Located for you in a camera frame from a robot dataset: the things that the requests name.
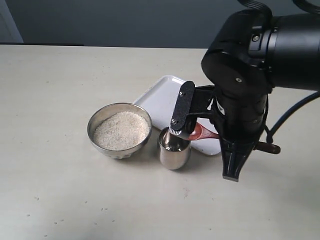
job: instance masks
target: gray wall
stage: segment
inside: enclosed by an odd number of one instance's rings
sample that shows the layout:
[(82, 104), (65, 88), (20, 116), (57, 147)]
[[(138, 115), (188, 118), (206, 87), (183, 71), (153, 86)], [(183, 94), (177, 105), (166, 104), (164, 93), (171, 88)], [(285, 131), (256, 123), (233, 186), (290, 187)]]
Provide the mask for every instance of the gray wall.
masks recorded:
[[(275, 15), (292, 0), (260, 0)], [(6, 0), (25, 43), (207, 48), (237, 0)]]

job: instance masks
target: cable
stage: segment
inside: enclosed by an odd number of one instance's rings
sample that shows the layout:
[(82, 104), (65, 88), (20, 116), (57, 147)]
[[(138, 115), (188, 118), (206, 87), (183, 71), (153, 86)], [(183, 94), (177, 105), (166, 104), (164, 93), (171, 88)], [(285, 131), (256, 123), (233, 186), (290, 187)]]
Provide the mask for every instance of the cable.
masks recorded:
[(310, 14), (320, 14), (320, 7), (311, 4), (306, 0), (292, 0), (293, 3), (301, 10)]
[(292, 115), (294, 114), (297, 110), (299, 110), (300, 108), (302, 108), (304, 105), (310, 103), (311, 101), (320, 98), (320, 91), (317, 91), (307, 97), (305, 97), (304, 99), (302, 99), (301, 101), (297, 102), (295, 105), (293, 105), (292, 107), (290, 107), (280, 118), (279, 120), (274, 124), (274, 126), (271, 128), (271, 130), (268, 129), (268, 127), (265, 125), (264, 129), (266, 130), (266, 142), (268, 144), (272, 144), (274, 142), (273, 140), (273, 136), (276, 133), (276, 131), (281, 127), (281, 125)]
[(256, 9), (263, 13), (267, 21), (270, 21), (272, 19), (272, 11), (271, 9), (258, 1), (254, 0), (237, 0), (241, 5), (250, 8), (250, 9)]

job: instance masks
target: metal bowl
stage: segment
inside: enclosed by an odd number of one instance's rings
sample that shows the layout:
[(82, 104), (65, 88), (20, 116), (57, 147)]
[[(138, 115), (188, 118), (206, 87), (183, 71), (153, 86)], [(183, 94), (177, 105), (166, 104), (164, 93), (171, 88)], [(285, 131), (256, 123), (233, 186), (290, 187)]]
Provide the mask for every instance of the metal bowl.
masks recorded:
[[(140, 117), (146, 120), (149, 126), (149, 133), (146, 136), (146, 138), (138, 145), (125, 150), (109, 150), (97, 145), (94, 142), (94, 133), (97, 127), (100, 124), (102, 124), (106, 119), (110, 118), (111, 116), (117, 113), (126, 112), (126, 111), (138, 114)], [(151, 136), (151, 132), (152, 132), (152, 122), (151, 122), (151, 117), (149, 113), (147, 113), (146, 110), (144, 110), (142, 107), (138, 105), (135, 105), (133, 103), (125, 103), (125, 102), (113, 103), (99, 109), (95, 114), (93, 114), (93, 116), (90, 118), (87, 125), (87, 133), (92, 145), (99, 152), (113, 159), (124, 159), (124, 158), (131, 157), (132, 154), (136, 153), (137, 151), (142, 149), (143, 146), (147, 144)]]

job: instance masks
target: tabletop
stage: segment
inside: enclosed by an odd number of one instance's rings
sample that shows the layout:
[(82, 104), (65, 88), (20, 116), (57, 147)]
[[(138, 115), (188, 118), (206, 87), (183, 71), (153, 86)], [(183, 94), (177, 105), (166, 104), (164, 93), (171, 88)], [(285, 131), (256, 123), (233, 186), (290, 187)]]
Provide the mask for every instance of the tabletop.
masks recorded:
[[(159, 131), (132, 158), (90, 143), (93, 113), (133, 102), (159, 78), (210, 84), (205, 49), (0, 45), (0, 239), (315, 240), (320, 234), (320, 101), (254, 151), (239, 182), (220, 155), (192, 151), (179, 171), (155, 158)], [(271, 126), (305, 90), (276, 88)]]

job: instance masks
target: uncooked rice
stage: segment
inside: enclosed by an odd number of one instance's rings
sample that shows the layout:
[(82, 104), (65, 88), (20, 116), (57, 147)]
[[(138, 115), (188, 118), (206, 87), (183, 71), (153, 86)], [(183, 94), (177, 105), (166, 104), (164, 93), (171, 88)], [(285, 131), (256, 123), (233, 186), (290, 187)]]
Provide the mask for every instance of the uncooked rice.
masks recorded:
[(149, 134), (150, 126), (138, 114), (119, 112), (100, 124), (93, 135), (93, 141), (101, 148), (121, 151), (140, 144)]

